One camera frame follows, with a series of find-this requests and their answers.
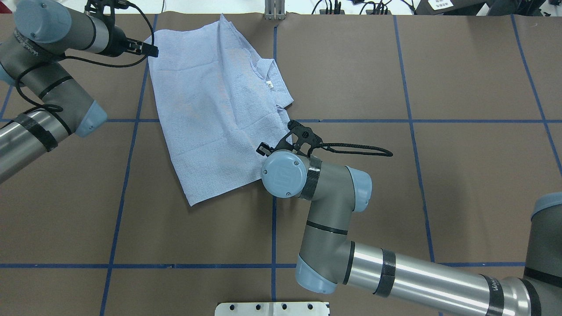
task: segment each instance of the electrical cable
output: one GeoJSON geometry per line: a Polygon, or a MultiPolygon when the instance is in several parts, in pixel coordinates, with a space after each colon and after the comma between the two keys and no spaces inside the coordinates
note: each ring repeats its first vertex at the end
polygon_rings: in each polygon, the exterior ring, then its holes
{"type": "MultiPolygon", "coordinates": [[[[148,27],[150,28],[150,34],[151,34],[151,45],[154,46],[154,29],[152,28],[152,24],[150,24],[150,21],[148,21],[148,18],[146,17],[146,15],[142,12],[142,10],[134,3],[130,3],[128,2],[128,5],[137,9],[137,11],[139,11],[140,15],[142,15],[143,19],[145,20],[145,22],[148,24],[148,27]]],[[[79,61],[84,61],[90,64],[94,64],[94,65],[98,65],[98,66],[104,66],[104,67],[111,67],[111,68],[126,68],[126,67],[132,67],[132,66],[136,66],[138,64],[140,64],[141,62],[143,62],[146,58],[148,57],[148,55],[144,55],[141,59],[139,59],[138,61],[132,63],[132,64],[127,64],[127,65],[111,65],[111,64],[106,64],[103,62],[97,62],[97,61],[93,61],[93,60],[89,60],[86,58],[81,58],[81,57],[76,57],[76,56],[66,56],[64,57],[64,59],[74,59],[74,60],[79,60],[79,61]]]]}
{"type": "Polygon", "coordinates": [[[312,9],[312,13],[314,14],[314,11],[316,11],[316,8],[318,7],[318,5],[320,4],[320,2],[322,2],[322,0],[318,0],[318,2],[316,3],[316,5],[314,6],[314,9],[312,9]]]}
{"type": "Polygon", "coordinates": [[[529,10],[531,10],[531,7],[533,6],[533,2],[534,0],[529,1],[529,6],[527,7],[527,13],[525,13],[526,16],[529,16],[529,10]]]}
{"type": "Polygon", "coordinates": [[[400,1],[402,1],[403,3],[405,3],[405,4],[408,6],[408,8],[410,8],[410,10],[412,11],[412,13],[413,13],[414,15],[416,14],[416,8],[414,7],[414,4],[415,4],[415,3],[414,3],[414,0],[412,0],[412,4],[407,3],[406,0],[400,0],[400,1]]]}
{"type": "Polygon", "coordinates": [[[309,148],[309,151],[306,153],[308,157],[312,155],[312,151],[317,148],[322,148],[326,151],[333,152],[335,154],[352,154],[352,155],[367,155],[367,156],[384,156],[384,157],[392,157],[394,154],[387,149],[376,147],[376,146],[369,146],[369,145],[358,145],[358,144],[349,144],[349,143],[320,143],[309,148]],[[359,149],[366,149],[366,150],[373,150],[378,152],[366,152],[366,151],[347,151],[347,150],[336,150],[332,147],[346,147],[346,148],[359,148],[359,149]]]}
{"type": "MultiPolygon", "coordinates": [[[[150,33],[152,36],[152,45],[154,46],[154,29],[152,28],[152,24],[150,24],[150,21],[148,21],[148,18],[146,17],[146,15],[144,14],[144,12],[142,12],[142,10],[134,3],[130,3],[128,2],[128,5],[137,9],[137,11],[139,11],[140,15],[142,15],[143,19],[145,20],[145,22],[148,24],[148,27],[150,28],[150,33]]],[[[81,58],[81,57],[76,57],[76,56],[62,56],[62,59],[73,59],[73,60],[79,60],[79,61],[84,61],[90,64],[94,64],[94,65],[98,65],[98,66],[104,66],[104,67],[111,67],[111,68],[126,68],[126,67],[132,67],[135,65],[140,64],[141,62],[143,62],[146,58],[148,57],[148,55],[144,55],[141,59],[139,59],[138,61],[132,63],[132,64],[127,64],[127,65],[111,65],[111,64],[105,64],[103,62],[97,62],[97,61],[93,61],[93,60],[89,60],[86,58],[81,58]]],[[[25,101],[27,101],[28,103],[34,105],[36,108],[39,109],[44,109],[47,110],[49,112],[62,112],[63,108],[59,105],[54,105],[54,104],[40,104],[37,103],[35,101],[33,101],[32,99],[30,99],[28,96],[26,96],[23,91],[21,90],[20,87],[20,82],[21,79],[28,73],[30,73],[31,71],[40,68],[40,67],[45,67],[50,65],[47,62],[40,62],[28,69],[26,69],[23,73],[21,73],[16,79],[15,79],[15,84],[14,86],[16,87],[16,90],[18,92],[18,94],[20,95],[20,97],[22,99],[24,99],[25,101]]]]}
{"type": "Polygon", "coordinates": [[[359,15],[361,15],[361,13],[363,13],[363,9],[365,9],[365,7],[367,6],[367,4],[372,4],[373,5],[373,11],[375,11],[375,6],[377,5],[374,1],[369,1],[369,2],[365,2],[365,4],[363,5],[363,8],[361,8],[361,11],[359,11],[359,15]]]}
{"type": "Polygon", "coordinates": [[[20,95],[20,97],[26,101],[28,101],[29,103],[31,103],[32,105],[34,105],[37,108],[40,109],[44,109],[47,110],[49,112],[62,112],[62,107],[59,105],[54,105],[54,104],[41,104],[41,103],[37,103],[33,100],[31,100],[28,96],[26,96],[23,91],[21,90],[21,86],[20,86],[20,82],[21,82],[21,78],[23,78],[26,74],[32,72],[33,70],[37,69],[37,68],[41,68],[41,67],[45,67],[50,65],[48,62],[40,62],[32,67],[27,68],[23,73],[21,73],[19,76],[17,76],[16,78],[16,83],[14,84],[14,86],[16,87],[17,93],[20,95]]]}

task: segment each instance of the metal arm segment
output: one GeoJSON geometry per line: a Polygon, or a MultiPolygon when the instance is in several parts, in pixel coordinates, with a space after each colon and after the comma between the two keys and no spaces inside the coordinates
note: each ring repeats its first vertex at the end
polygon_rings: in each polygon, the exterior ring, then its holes
{"type": "Polygon", "coordinates": [[[43,104],[57,106],[58,112],[31,109],[0,129],[0,183],[69,135],[85,137],[107,120],[99,104],[58,64],[68,48],[112,57],[125,51],[157,57],[157,47],[129,39],[115,26],[111,5],[116,1],[95,2],[97,17],[53,0],[18,3],[16,30],[0,45],[0,79],[15,85],[19,78],[21,85],[29,87],[43,104]],[[107,5],[111,16],[103,15],[107,5]]]}
{"type": "MultiPolygon", "coordinates": [[[[329,294],[338,283],[349,284],[382,297],[399,297],[456,315],[539,316],[541,310],[542,316],[560,314],[561,288],[527,274],[524,279],[509,277],[499,281],[347,240],[352,213],[362,210],[361,206],[370,199],[370,177],[367,196],[361,193],[366,185],[360,180],[362,171],[315,160],[318,158],[312,156],[309,160],[287,150],[277,150],[266,160],[263,171],[267,172],[262,176],[266,189],[277,197],[299,196],[311,200],[296,269],[297,282],[304,288],[329,294]],[[276,179],[295,177],[291,160],[280,162],[291,155],[306,166],[306,180],[283,184],[276,179]],[[296,184],[301,182],[305,182],[304,186],[296,184]],[[300,190],[299,194],[283,193],[296,189],[300,190]]],[[[561,277],[556,273],[562,267],[562,243],[558,242],[562,237],[562,206],[556,212],[549,211],[548,214],[558,215],[548,220],[552,223],[551,231],[557,233],[540,237],[541,244],[554,247],[551,250],[555,251],[556,259],[549,259],[549,264],[541,269],[561,277]]]]}

